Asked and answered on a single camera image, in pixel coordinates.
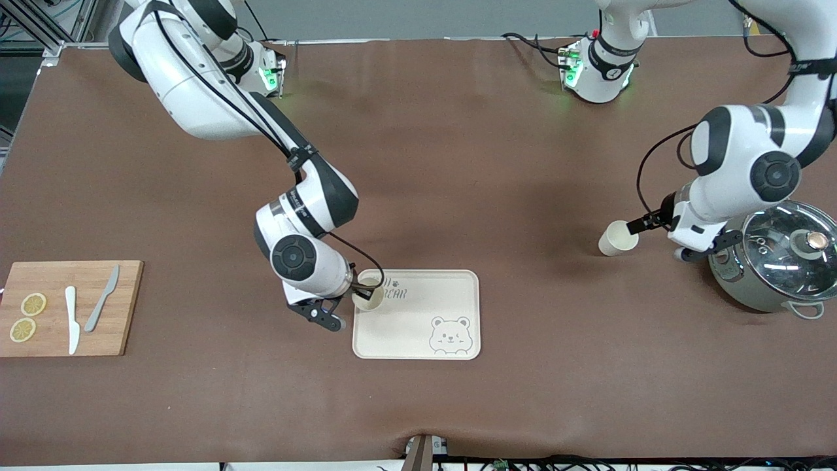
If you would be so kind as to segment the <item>grey plastic knife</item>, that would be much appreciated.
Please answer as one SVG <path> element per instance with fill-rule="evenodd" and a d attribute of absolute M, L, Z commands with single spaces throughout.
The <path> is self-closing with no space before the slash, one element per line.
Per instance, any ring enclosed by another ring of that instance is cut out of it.
<path fill-rule="evenodd" d="M 99 322 L 99 318 L 101 318 L 102 310 L 105 307 L 105 302 L 107 302 L 108 297 L 110 297 L 110 295 L 113 294 L 114 291 L 116 291 L 119 275 L 120 265 L 117 264 L 113 267 L 111 275 L 107 281 L 107 285 L 105 285 L 105 288 L 101 293 L 101 297 L 99 297 L 99 300 L 96 302 L 96 305 L 92 313 L 90 314 L 86 322 L 86 325 L 84 325 L 84 331 L 86 333 L 92 333 L 93 331 L 95 331 L 96 326 Z"/>

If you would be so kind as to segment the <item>brown table mat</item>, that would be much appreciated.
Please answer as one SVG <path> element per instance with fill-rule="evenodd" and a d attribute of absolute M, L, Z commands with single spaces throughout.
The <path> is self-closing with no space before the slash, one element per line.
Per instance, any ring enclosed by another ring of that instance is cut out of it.
<path fill-rule="evenodd" d="M 652 38 L 607 105 L 503 40 L 287 48 L 280 108 L 353 182 L 339 234 L 386 268 L 466 269 L 469 361 L 356 358 L 287 310 L 253 238 L 289 188 L 265 138 L 205 142 L 106 50 L 40 71 L 0 178 L 0 283 L 19 260 L 142 260 L 125 355 L 0 358 L 0 466 L 388 459 L 421 433 L 487 458 L 837 454 L 837 312 L 751 313 L 641 215 L 649 147 L 765 101 L 787 59 Z"/>

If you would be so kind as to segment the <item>aluminium frame with black struts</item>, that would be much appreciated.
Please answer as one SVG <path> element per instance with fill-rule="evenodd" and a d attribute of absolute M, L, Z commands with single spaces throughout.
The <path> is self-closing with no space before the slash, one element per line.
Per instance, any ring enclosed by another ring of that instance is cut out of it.
<path fill-rule="evenodd" d="M 107 47 L 125 0 L 0 0 L 0 58 L 56 61 L 68 47 Z"/>

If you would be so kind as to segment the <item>white plastic cup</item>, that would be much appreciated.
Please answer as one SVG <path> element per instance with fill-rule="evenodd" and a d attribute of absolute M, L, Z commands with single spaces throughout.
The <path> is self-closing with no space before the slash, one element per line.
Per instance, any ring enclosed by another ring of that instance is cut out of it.
<path fill-rule="evenodd" d="M 375 301 L 373 304 L 354 304 L 356 310 L 359 312 L 371 312 L 375 308 L 378 308 L 380 304 L 383 302 L 384 299 L 384 292 L 385 288 L 383 287 L 383 282 L 378 280 L 376 277 L 363 277 L 360 281 L 368 286 L 368 290 L 377 290 L 377 295 L 375 297 Z"/>
<path fill-rule="evenodd" d="M 639 244 L 638 234 L 631 234 L 627 221 L 615 220 L 607 226 L 598 241 L 598 250 L 604 256 L 620 256 Z"/>

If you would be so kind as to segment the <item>grey-green electric cooking pot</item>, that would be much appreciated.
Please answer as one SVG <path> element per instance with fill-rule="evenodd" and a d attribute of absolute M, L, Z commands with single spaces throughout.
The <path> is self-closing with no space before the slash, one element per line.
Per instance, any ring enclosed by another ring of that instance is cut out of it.
<path fill-rule="evenodd" d="M 786 297 L 763 283 L 748 264 L 743 253 L 744 226 L 751 215 L 732 221 L 733 228 L 742 232 L 742 242 L 709 257 L 709 268 L 719 286 L 739 304 L 759 312 L 778 313 L 787 310 L 804 320 L 822 318 L 825 313 L 825 302 L 829 299 L 803 302 Z"/>

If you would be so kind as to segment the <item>cream bear print tray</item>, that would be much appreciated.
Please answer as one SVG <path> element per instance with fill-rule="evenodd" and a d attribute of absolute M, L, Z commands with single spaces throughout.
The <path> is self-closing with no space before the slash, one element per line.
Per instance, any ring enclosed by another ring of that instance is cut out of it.
<path fill-rule="evenodd" d="M 473 360 L 481 352 L 479 278 L 470 270 L 365 270 L 383 282 L 371 312 L 354 308 L 352 348 L 364 360 Z"/>

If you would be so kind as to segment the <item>glass pot lid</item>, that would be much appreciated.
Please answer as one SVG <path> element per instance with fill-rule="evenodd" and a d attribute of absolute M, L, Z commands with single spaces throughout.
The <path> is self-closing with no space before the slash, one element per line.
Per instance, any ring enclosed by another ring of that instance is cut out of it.
<path fill-rule="evenodd" d="M 837 297 L 837 221 L 807 203 L 786 200 L 752 214 L 743 253 L 763 283 L 786 297 Z"/>

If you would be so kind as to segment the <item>white plastic knife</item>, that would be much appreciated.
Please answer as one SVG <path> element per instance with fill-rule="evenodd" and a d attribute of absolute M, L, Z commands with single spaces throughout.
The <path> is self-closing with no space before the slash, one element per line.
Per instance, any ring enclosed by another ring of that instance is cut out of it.
<path fill-rule="evenodd" d="M 69 335 L 69 355 L 74 355 L 80 343 L 80 323 L 76 319 L 76 287 L 65 287 L 65 302 L 67 307 L 67 322 Z"/>

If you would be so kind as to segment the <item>bamboo cutting board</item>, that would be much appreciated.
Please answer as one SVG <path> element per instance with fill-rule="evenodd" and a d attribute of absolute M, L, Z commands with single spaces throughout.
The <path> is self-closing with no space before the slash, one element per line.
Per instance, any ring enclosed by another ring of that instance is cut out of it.
<path fill-rule="evenodd" d="M 84 325 L 117 264 L 120 275 L 116 290 L 105 302 L 95 331 L 86 333 Z M 0 301 L 0 358 L 123 355 L 143 268 L 141 260 L 13 263 Z M 76 319 L 81 327 L 80 343 L 74 355 L 68 353 L 65 302 L 65 287 L 68 286 L 76 287 Z M 34 292 L 44 294 L 48 304 L 39 315 L 26 317 L 20 311 L 20 304 Z M 13 343 L 9 331 L 21 318 L 34 319 L 38 328 L 30 340 Z"/>

